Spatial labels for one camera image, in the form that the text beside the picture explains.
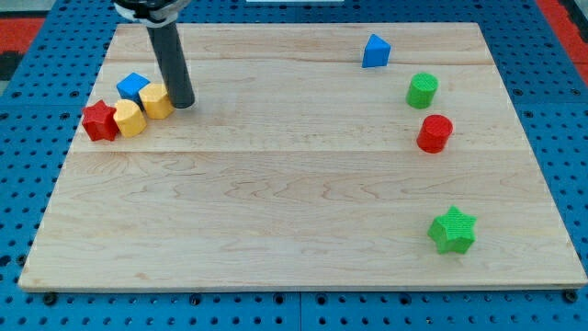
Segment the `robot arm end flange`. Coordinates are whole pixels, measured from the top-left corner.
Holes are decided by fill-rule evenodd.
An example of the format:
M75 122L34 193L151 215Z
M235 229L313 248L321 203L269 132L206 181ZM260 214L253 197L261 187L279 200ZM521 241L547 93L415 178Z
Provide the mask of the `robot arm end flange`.
M114 0L116 11L125 19L148 28L161 28L175 22L191 0Z

